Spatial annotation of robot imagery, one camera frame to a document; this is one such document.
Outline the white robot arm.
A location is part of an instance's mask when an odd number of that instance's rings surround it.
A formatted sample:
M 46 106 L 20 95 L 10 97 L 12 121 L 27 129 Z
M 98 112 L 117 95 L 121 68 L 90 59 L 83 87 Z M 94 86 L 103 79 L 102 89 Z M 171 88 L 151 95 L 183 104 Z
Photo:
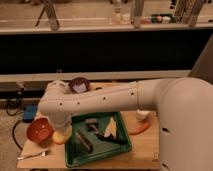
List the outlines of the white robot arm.
M 213 85 L 197 78 L 155 79 L 71 94 L 50 83 L 39 111 L 61 128 L 70 114 L 155 110 L 160 171 L 213 171 Z

